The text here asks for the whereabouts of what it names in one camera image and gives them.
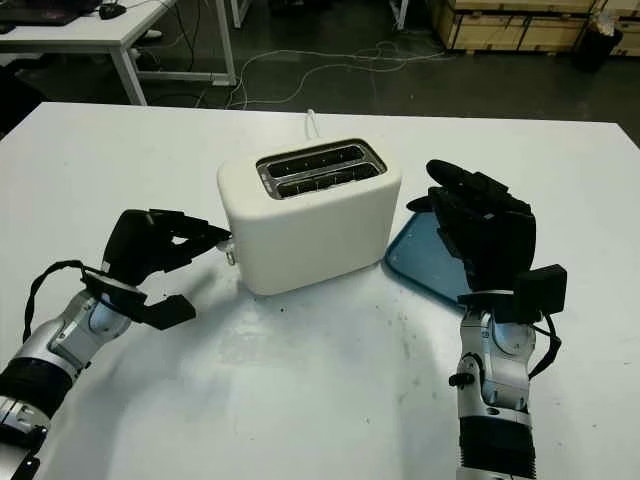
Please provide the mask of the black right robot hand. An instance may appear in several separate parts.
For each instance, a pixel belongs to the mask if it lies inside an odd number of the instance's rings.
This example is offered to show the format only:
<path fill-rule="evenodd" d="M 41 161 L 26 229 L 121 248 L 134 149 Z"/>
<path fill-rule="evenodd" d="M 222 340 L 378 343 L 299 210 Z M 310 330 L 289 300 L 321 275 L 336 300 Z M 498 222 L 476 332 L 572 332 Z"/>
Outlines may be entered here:
<path fill-rule="evenodd" d="M 511 290 L 516 276 L 533 261 L 536 220 L 531 206 L 482 172 L 439 159 L 428 161 L 426 171 L 436 184 L 407 208 L 435 215 L 438 235 L 463 263 L 471 291 Z"/>

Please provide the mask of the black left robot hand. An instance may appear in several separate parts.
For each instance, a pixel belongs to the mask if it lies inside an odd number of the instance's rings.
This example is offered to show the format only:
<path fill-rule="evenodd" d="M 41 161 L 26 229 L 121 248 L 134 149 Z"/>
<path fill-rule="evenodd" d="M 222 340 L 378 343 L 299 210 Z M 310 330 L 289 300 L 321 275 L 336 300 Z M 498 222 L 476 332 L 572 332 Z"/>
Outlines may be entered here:
<path fill-rule="evenodd" d="M 106 244 L 101 270 L 137 287 L 156 272 L 171 272 L 231 238 L 231 232 L 173 210 L 124 211 Z"/>

